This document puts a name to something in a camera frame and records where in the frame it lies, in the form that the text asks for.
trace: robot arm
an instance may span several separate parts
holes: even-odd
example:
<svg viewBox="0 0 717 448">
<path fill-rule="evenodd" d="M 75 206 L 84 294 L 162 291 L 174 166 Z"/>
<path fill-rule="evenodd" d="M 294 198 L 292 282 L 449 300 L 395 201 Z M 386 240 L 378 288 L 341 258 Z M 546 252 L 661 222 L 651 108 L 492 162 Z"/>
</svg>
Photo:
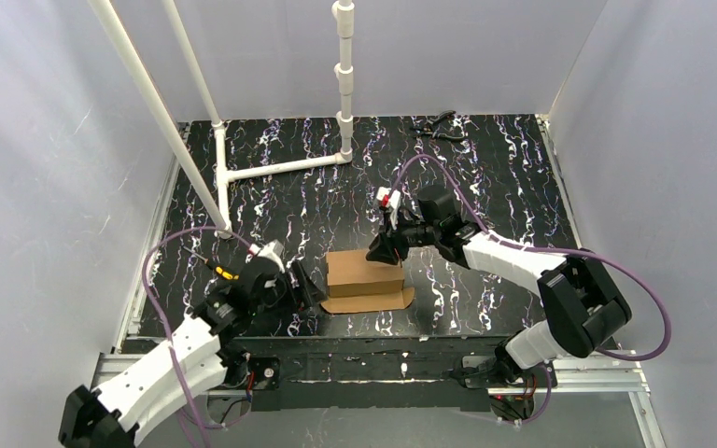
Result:
<svg viewBox="0 0 717 448">
<path fill-rule="evenodd" d="M 179 361 L 191 394 L 237 387 L 248 376 L 246 351 L 232 339 L 255 315 L 314 306 L 324 299 L 303 267 L 281 262 L 281 245 L 270 243 L 233 282 L 194 307 L 173 334 L 126 371 L 93 390 L 80 386 L 64 406 L 59 441 L 67 448 L 133 448 L 160 422 L 187 404 L 170 358 Z"/>
<path fill-rule="evenodd" d="M 497 348 L 495 379 L 509 383 L 544 361 L 587 357 L 630 320 L 626 300 L 600 262 L 509 247 L 500 242 L 511 241 L 497 234 L 493 241 L 462 219 L 453 197 L 440 185 L 421 189 L 418 217 L 401 205 L 397 191 L 379 189 L 383 222 L 367 260 L 397 264 L 411 247 L 433 245 L 448 261 L 494 273 L 540 297 L 546 319 Z"/>
</svg>

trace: brown box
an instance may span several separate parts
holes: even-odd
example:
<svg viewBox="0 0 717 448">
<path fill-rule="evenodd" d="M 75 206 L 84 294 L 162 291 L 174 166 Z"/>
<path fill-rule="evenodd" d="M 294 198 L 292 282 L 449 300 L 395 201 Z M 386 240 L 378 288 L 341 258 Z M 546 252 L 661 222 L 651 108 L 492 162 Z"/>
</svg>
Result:
<svg viewBox="0 0 717 448">
<path fill-rule="evenodd" d="M 402 289 L 401 266 L 367 261 L 366 255 L 366 249 L 326 254 L 329 299 L 322 306 L 327 312 L 401 310 L 414 301 L 414 289 Z"/>
</svg>

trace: cardboard box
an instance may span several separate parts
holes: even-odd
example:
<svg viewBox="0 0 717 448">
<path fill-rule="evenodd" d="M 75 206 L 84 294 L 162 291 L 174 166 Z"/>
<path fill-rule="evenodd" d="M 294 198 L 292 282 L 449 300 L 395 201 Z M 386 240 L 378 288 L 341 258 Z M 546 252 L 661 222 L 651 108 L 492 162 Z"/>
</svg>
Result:
<svg viewBox="0 0 717 448">
<path fill-rule="evenodd" d="M 366 249 L 326 254 L 329 299 L 322 307 L 332 314 L 368 313 L 407 308 L 414 289 L 403 289 L 401 266 L 367 261 Z"/>
</svg>

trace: black pliers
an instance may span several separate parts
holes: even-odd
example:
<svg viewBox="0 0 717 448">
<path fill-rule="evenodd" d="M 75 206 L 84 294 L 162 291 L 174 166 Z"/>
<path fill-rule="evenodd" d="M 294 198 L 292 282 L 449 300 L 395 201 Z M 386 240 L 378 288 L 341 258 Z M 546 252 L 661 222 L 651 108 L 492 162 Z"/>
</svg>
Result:
<svg viewBox="0 0 717 448">
<path fill-rule="evenodd" d="M 435 119 L 426 119 L 424 123 L 418 126 L 411 126 L 411 131 L 414 134 L 411 135 L 413 138 L 429 137 L 436 140 L 446 140 L 447 142 L 462 142 L 466 139 L 466 135 L 447 135 L 445 133 L 438 132 L 438 125 L 447 119 L 452 118 L 455 115 L 454 110 L 447 110 L 442 112 L 441 115 Z"/>
</svg>

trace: floor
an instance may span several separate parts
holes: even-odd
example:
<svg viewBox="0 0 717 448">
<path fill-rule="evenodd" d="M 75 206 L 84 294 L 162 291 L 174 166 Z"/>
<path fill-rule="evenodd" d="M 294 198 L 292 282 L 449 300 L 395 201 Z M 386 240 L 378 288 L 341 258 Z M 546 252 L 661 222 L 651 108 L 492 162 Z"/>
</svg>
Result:
<svg viewBox="0 0 717 448">
<path fill-rule="evenodd" d="M 458 116 L 445 130 L 465 133 L 462 144 L 414 139 L 421 117 L 356 121 L 352 164 L 241 181 L 230 187 L 232 224 L 258 244 L 281 241 L 324 287 L 330 250 L 366 247 L 379 224 L 374 193 L 389 186 L 414 154 L 438 157 L 497 232 L 519 242 L 575 247 L 565 207 L 534 116 Z M 331 154 L 339 146 L 334 119 L 234 120 L 227 123 L 231 169 Z M 215 141 L 210 124 L 190 126 L 190 152 L 215 195 Z M 415 164 L 403 189 L 415 210 L 416 191 L 443 182 L 426 162 Z M 180 175 L 164 233 L 208 222 L 189 180 Z M 214 284 L 214 276 L 181 246 L 192 246 L 235 271 L 245 264 L 234 241 L 194 233 L 162 250 L 154 283 L 172 326 Z M 414 249 L 404 263 L 415 301 L 406 310 L 329 315 L 321 309 L 255 321 L 245 336 L 422 336 L 512 334 L 544 318 L 532 294 L 493 274 L 465 270 L 434 250 Z M 145 307 L 139 336 L 162 336 L 152 307 Z"/>
</svg>

